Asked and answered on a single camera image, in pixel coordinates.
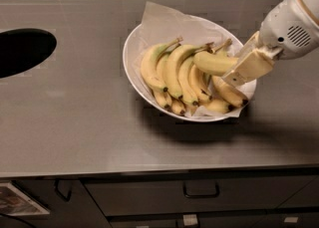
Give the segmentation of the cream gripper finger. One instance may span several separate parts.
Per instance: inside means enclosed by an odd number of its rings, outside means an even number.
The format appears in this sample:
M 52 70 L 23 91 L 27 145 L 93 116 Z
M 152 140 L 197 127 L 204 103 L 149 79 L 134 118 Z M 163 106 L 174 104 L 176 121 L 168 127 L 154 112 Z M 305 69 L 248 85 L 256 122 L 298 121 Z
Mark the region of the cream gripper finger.
M 273 67 L 273 60 L 264 52 L 255 49 L 239 60 L 222 76 L 222 79 L 228 84 L 238 87 L 265 76 L 272 71 Z
M 248 53 L 259 46 L 259 32 L 256 31 L 243 45 L 243 47 L 235 53 L 236 57 L 245 57 Z

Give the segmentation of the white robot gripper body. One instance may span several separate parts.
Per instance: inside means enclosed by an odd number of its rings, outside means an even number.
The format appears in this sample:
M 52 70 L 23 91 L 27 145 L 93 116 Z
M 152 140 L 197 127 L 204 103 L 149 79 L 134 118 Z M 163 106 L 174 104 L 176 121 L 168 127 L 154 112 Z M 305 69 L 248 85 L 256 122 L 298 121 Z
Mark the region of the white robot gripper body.
M 259 31 L 281 59 L 301 58 L 319 47 L 319 0 L 283 0 L 265 17 Z

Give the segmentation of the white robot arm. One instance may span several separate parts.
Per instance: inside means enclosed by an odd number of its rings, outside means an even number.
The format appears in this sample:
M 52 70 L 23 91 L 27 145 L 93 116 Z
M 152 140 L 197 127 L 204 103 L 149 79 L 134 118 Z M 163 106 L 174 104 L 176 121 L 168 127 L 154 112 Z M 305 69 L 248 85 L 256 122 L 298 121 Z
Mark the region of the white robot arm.
M 283 0 L 236 54 L 222 79 L 238 87 L 268 74 L 278 60 L 304 57 L 319 47 L 319 0 Z

